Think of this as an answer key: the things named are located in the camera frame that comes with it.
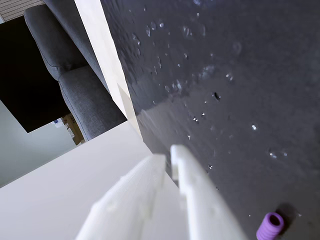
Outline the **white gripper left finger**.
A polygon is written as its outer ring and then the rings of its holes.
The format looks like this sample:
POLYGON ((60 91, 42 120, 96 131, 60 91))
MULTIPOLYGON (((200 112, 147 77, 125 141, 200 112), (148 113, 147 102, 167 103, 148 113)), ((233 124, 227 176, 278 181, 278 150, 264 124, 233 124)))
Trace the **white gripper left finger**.
POLYGON ((141 239, 163 185, 165 168, 166 157, 162 154, 141 160, 92 205, 76 239, 141 239))

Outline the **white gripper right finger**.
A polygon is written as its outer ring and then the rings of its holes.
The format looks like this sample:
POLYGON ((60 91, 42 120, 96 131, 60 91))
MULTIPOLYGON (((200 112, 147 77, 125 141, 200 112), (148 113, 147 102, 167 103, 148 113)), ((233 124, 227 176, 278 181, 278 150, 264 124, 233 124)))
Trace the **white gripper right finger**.
POLYGON ((178 181, 190 240, 247 240, 237 218, 206 171, 184 145, 170 147, 172 179, 178 181))

